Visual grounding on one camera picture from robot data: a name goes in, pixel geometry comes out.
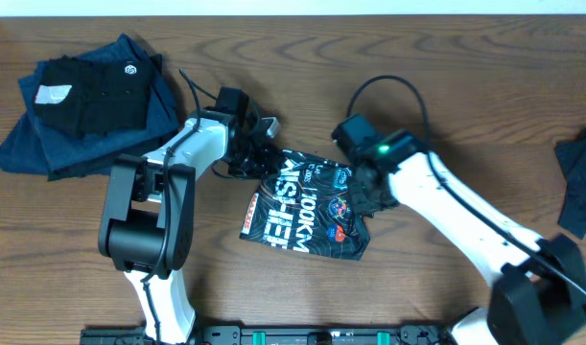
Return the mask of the black jersey with orange lines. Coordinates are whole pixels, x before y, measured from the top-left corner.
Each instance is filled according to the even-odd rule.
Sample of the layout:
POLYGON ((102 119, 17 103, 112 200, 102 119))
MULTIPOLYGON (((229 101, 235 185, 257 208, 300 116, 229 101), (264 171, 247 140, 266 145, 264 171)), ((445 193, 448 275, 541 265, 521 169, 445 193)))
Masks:
POLYGON ((352 170, 309 153, 285 149, 274 174, 253 194, 240 238, 274 248, 358 261, 370 242, 352 207, 352 170))

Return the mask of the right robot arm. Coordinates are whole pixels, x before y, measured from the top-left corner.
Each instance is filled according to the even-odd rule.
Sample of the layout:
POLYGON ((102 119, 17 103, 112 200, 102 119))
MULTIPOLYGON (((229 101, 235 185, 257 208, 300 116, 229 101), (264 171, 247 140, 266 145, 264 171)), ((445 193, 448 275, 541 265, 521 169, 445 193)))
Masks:
POLYGON ((401 129, 379 133, 363 116, 331 137, 352 165, 355 210, 404 205, 458 248, 491 289, 447 327, 452 344, 562 344, 586 326, 586 266, 565 235, 545 239, 463 184, 427 143, 401 129))

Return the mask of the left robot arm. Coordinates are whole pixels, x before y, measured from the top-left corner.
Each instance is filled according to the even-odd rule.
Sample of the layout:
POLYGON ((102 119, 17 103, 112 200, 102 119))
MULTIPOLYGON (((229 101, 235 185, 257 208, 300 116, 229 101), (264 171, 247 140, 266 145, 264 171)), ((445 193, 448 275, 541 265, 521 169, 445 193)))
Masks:
POLYGON ((98 236, 101 255, 133 286, 146 324, 108 331, 100 344, 186 344, 196 313, 182 268, 190 251, 198 179, 224 162, 238 179, 260 179, 280 161, 280 123, 239 88, 221 88, 198 105, 181 130, 140 156, 122 154, 111 168, 98 236))

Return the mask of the black folded shirt on stack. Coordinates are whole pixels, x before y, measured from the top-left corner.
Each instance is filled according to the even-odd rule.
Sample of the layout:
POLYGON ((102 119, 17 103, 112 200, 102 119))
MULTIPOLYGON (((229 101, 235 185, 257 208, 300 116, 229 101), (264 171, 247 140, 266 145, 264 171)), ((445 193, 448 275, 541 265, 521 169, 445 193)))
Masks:
POLYGON ((35 115, 73 138, 147 126, 149 61, 92 62, 70 57, 45 65, 34 97, 35 115))

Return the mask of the dark garment at right edge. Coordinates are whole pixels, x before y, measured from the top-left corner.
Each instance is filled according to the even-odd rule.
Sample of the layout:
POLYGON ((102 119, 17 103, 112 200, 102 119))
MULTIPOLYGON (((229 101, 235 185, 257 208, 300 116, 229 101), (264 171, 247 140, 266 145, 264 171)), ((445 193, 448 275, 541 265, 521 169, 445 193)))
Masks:
POLYGON ((586 235, 586 127, 554 148, 567 187, 558 224, 579 239, 586 235))

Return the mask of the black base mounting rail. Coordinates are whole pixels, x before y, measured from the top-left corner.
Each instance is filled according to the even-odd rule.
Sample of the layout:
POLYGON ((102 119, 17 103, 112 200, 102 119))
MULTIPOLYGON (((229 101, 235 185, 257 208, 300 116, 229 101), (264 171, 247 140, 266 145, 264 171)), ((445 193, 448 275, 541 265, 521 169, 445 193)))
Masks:
POLYGON ((455 341, 436 325, 406 324, 394 328, 297 328, 189 326, 179 332, 160 328, 91 327, 81 331, 81 345, 189 344, 189 345, 452 345, 455 341))

